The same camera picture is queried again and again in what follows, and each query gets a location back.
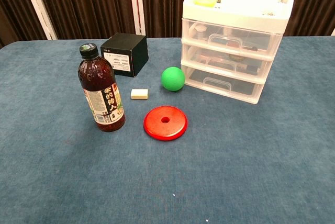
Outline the clear empty drawer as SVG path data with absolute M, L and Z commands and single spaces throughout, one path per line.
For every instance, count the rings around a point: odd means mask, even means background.
M 181 61 L 181 69 L 185 74 L 186 85 L 251 104 L 258 103 L 264 88 L 264 84 L 236 79 L 219 71 L 206 70 L 185 60 Z

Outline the clear drawer with red items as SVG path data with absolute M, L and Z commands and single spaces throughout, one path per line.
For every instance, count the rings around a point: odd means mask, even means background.
M 206 70 L 215 70 L 232 76 L 258 79 L 264 82 L 272 67 L 271 61 L 242 57 L 182 40 L 182 61 Z

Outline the clear drawer with round-lidded jar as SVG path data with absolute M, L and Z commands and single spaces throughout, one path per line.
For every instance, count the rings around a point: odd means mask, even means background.
M 182 19 L 182 43 L 259 60 L 272 61 L 283 35 Z

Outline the white plastic drawer unit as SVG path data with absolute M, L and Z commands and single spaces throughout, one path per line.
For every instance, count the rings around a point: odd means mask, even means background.
M 216 3 L 210 8 L 197 6 L 194 0 L 184 0 L 182 19 L 283 35 L 293 3 L 294 0 L 221 0 L 221 3 Z M 266 82 L 221 74 L 257 84 L 265 85 Z

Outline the green ball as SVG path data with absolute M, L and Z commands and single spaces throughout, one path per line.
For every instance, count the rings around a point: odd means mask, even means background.
M 185 84 L 185 74 L 180 68 L 166 68 L 161 75 L 162 86 L 172 92 L 177 92 L 183 88 Z

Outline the red disc with centre hole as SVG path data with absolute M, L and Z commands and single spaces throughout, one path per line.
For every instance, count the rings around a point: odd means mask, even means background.
M 159 141 L 181 137 L 188 126 L 185 113 L 175 106 L 163 105 L 150 110 L 143 121 L 145 132 Z

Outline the white rectangular eraser block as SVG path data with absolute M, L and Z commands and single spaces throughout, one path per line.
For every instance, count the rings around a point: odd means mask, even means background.
M 131 90 L 131 99 L 148 99 L 149 91 L 148 89 L 135 89 Z

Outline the black cardboard box white label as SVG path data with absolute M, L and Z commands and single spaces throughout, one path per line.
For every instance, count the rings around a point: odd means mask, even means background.
M 147 63 L 147 38 L 143 35 L 116 33 L 100 47 L 102 57 L 114 70 L 114 74 L 135 77 Z

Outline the brown tea bottle black cap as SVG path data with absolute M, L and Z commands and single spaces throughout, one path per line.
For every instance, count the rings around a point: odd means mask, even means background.
M 94 120 L 100 130 L 116 131 L 126 119 L 114 70 L 107 60 L 99 56 L 96 44 L 83 44 L 79 51 L 82 62 L 78 77 Z

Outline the dark brown curtain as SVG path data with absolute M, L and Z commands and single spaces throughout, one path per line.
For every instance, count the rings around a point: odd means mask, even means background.
M 131 0 L 42 0 L 58 39 L 104 39 L 134 33 Z M 143 0 L 148 37 L 180 37 L 183 0 Z M 329 36 L 335 0 L 295 0 L 286 36 Z M 0 0 L 0 48 L 21 40 L 45 40 L 31 0 Z

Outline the white curtain frame post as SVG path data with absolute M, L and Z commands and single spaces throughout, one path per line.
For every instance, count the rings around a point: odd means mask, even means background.
M 146 35 L 143 0 L 131 0 L 135 32 L 137 35 Z
M 46 10 L 43 0 L 31 0 L 33 8 L 36 12 L 38 20 L 42 26 L 43 32 L 48 40 L 57 40 L 53 24 Z

